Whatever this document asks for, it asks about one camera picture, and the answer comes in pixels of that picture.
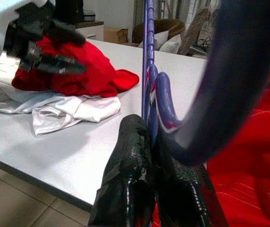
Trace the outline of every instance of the blue metal frame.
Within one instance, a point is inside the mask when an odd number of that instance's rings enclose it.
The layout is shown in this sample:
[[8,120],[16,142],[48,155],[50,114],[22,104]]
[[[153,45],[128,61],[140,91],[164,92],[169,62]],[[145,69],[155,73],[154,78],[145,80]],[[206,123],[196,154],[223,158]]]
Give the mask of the blue metal frame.
[[185,165],[207,161],[240,128],[269,77],[270,0],[222,0],[203,80],[179,121],[169,77],[154,65],[154,2],[144,0],[142,117],[153,147],[165,144]]

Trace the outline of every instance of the red fabric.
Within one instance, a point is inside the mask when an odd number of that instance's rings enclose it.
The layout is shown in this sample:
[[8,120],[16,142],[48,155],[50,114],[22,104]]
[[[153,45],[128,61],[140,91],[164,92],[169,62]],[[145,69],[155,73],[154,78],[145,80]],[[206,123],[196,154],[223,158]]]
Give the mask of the red fabric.
[[270,227],[270,89],[207,170],[230,227]]
[[160,219],[158,214],[158,206],[157,203],[155,204],[155,209],[153,213],[153,219],[152,219],[152,227],[160,227]]
[[21,90],[44,91],[52,89],[66,96],[116,96],[139,82],[139,77],[127,70],[115,70],[110,60],[93,44],[83,46],[72,43],[57,44],[45,37],[37,42],[43,54],[65,55],[76,59],[87,67],[79,75],[50,75],[31,70],[29,73],[18,70],[12,85]]

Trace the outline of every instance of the wicker chair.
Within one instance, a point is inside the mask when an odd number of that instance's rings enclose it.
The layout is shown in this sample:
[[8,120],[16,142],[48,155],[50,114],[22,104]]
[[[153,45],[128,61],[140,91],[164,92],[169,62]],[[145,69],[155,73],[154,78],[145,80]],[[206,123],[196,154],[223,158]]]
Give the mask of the wicker chair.
[[[155,20],[155,33],[169,31],[168,39],[180,34],[183,37],[185,25],[180,20],[160,19]],[[138,46],[143,40],[143,24],[136,25],[133,30],[132,43],[124,43],[124,45]]]
[[207,20],[208,15],[209,9],[207,7],[198,10],[192,23],[186,31],[186,35],[182,38],[181,47],[178,54],[186,55],[189,52],[190,46],[196,42],[201,27]]

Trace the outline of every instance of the tiled floor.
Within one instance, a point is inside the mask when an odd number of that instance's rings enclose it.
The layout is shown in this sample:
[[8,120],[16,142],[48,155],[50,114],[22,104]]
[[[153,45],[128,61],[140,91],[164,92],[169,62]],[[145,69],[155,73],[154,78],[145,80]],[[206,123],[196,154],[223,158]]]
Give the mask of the tiled floor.
[[0,170],[0,227],[84,227],[90,214]]

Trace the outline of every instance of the crumpled cloth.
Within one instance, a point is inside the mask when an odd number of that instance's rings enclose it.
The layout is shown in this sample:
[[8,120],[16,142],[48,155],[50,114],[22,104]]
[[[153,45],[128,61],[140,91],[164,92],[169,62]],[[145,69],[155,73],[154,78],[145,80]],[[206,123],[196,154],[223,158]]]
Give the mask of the crumpled cloth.
[[54,91],[22,91],[11,82],[19,61],[0,57],[0,113],[32,113],[36,136],[71,127],[80,121],[100,122],[120,110],[118,97],[65,96]]
[[58,44],[45,37],[38,41],[43,54],[64,55],[87,67],[83,74],[49,74],[35,69],[18,70],[12,85],[27,91],[54,90],[66,96],[112,97],[138,84],[139,77],[127,70],[115,70],[107,58],[90,42],[84,45]]

